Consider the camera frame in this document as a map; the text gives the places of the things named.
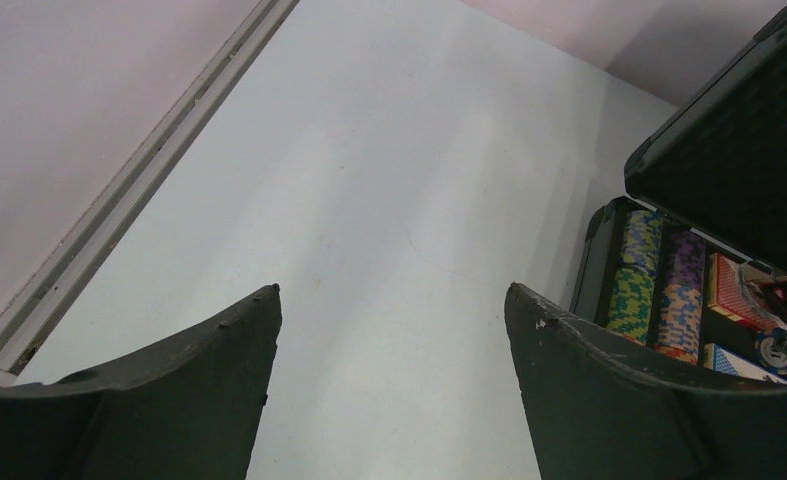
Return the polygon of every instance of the black case lid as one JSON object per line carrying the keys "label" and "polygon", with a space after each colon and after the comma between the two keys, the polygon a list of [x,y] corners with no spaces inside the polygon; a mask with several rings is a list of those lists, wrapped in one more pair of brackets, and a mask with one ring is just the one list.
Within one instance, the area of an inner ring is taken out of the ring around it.
{"label": "black case lid", "polygon": [[787,7],[625,166],[626,190],[787,270]]}

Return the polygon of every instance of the white wall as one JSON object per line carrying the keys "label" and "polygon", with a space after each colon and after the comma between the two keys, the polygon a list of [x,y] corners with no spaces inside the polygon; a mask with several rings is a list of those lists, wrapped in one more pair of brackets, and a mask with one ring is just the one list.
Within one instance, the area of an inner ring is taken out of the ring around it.
{"label": "white wall", "polygon": [[787,0],[463,0],[674,104]]}
{"label": "white wall", "polygon": [[505,291],[569,302],[672,112],[458,0],[302,0],[19,382],[278,282],[248,479],[536,480]]}
{"label": "white wall", "polygon": [[0,0],[0,312],[257,0]]}

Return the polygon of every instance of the pink wall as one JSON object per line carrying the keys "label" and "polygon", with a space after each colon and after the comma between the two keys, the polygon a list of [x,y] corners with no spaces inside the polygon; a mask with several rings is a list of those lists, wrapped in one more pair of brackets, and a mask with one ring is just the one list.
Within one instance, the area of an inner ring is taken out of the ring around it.
{"label": "pink wall", "polygon": [[0,313],[257,0],[0,0]]}
{"label": "pink wall", "polygon": [[462,0],[681,104],[787,0]]}

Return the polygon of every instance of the poker chip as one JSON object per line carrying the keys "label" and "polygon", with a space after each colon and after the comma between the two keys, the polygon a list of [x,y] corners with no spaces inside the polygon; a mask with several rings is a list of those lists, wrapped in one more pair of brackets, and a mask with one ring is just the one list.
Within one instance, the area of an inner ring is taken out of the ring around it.
{"label": "poker chip", "polygon": [[690,230],[667,235],[669,247],[664,265],[664,283],[702,290],[705,278],[705,240]]}
{"label": "poker chip", "polygon": [[631,268],[617,269],[605,328],[645,345],[654,288],[652,277]]}
{"label": "poker chip", "polygon": [[621,265],[654,277],[658,271],[663,226],[664,222],[656,212],[635,210],[629,213],[620,248]]}
{"label": "poker chip", "polygon": [[657,346],[677,348],[696,363],[701,318],[702,292],[686,285],[667,285],[661,297]]}
{"label": "poker chip", "polygon": [[669,347],[667,345],[656,345],[655,351],[658,353],[663,353],[668,357],[675,358],[676,360],[681,360],[685,363],[689,363],[691,365],[696,365],[696,363],[699,361],[699,355],[697,353],[688,353],[676,347]]}
{"label": "poker chip", "polygon": [[781,328],[772,331],[758,332],[755,340],[755,350],[758,352],[758,361],[770,373],[787,375],[787,353],[775,347],[775,339],[786,332]]}
{"label": "poker chip", "polygon": [[787,385],[787,380],[784,378],[738,357],[716,343],[705,345],[704,350],[705,355],[702,365],[705,368],[710,368],[715,372],[725,373],[726,375],[736,375],[738,377]]}

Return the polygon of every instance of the stack of poker chips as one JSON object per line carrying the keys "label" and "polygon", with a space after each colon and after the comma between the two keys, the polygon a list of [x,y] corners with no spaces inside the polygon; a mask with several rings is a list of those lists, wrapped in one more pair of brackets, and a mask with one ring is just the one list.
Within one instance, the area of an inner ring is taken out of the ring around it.
{"label": "stack of poker chips", "polygon": [[667,236],[661,323],[655,350],[695,365],[699,360],[705,241],[688,230]]}
{"label": "stack of poker chips", "polygon": [[646,344],[652,316],[662,229],[663,221],[655,212],[629,214],[608,308],[605,328],[641,345]]}

